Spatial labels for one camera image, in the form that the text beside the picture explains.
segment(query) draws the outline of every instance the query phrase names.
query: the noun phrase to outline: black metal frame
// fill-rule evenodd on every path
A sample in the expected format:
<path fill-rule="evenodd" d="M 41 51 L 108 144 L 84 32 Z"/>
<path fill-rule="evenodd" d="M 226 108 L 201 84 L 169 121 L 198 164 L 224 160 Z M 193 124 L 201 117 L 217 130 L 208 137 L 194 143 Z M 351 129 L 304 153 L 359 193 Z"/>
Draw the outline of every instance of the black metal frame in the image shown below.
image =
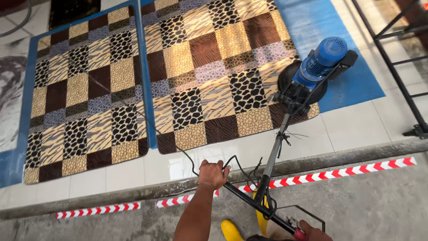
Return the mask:
<path fill-rule="evenodd" d="M 414 129 L 403 133 L 405 136 L 418 136 L 420 139 L 426 139 L 428 138 L 428 125 L 425 122 L 424 118 L 422 117 L 418 107 L 416 106 L 415 102 L 413 101 L 413 98 L 428 95 L 428 92 L 420 93 L 416 95 L 410 95 L 409 91 L 407 90 L 406 86 L 403 84 L 403 81 L 400 78 L 400 75 L 398 74 L 397 70 L 395 69 L 395 65 L 403 64 L 403 63 L 409 63 L 414 62 L 422 59 L 428 58 L 428 56 L 423 57 L 417 57 L 409 60 L 399 61 L 392 63 L 391 60 L 388 57 L 388 54 L 385 52 L 385 49 L 382 46 L 382 43 L 380 42 L 381 39 L 386 39 L 390 37 L 395 36 L 401 36 L 407 33 L 414 33 L 419 32 L 423 30 L 428 30 L 428 25 L 421 25 L 420 22 L 428 15 L 428 10 L 425 10 L 424 13 L 422 13 L 415 22 L 409 24 L 406 28 L 400 31 L 396 31 L 393 33 L 385 34 L 386 31 L 388 31 L 398 20 L 400 20 L 409 9 L 414 7 L 417 3 L 419 3 L 419 0 L 413 0 L 401 13 L 399 13 L 387 26 L 381 30 L 378 34 L 375 34 L 373 31 L 371 25 L 369 24 L 369 21 L 367 20 L 366 16 L 364 15 L 363 11 L 361 10 L 357 0 L 351 0 L 354 4 L 355 8 L 357 9 L 358 14 L 360 15 L 361 19 L 364 22 L 364 25 L 366 26 L 367 30 L 369 31 L 374 44 L 379 49 L 380 54 L 382 55 L 383 60 L 385 61 L 386 65 L 388 66 L 389 71 L 391 72 L 392 76 L 394 77 L 395 81 L 397 82 L 397 85 L 401 92 L 404 95 L 404 98 L 406 99 L 407 104 L 409 105 L 411 111 L 413 112 L 413 115 L 416 118 L 416 121 L 418 122 L 417 125 L 414 125 Z"/>

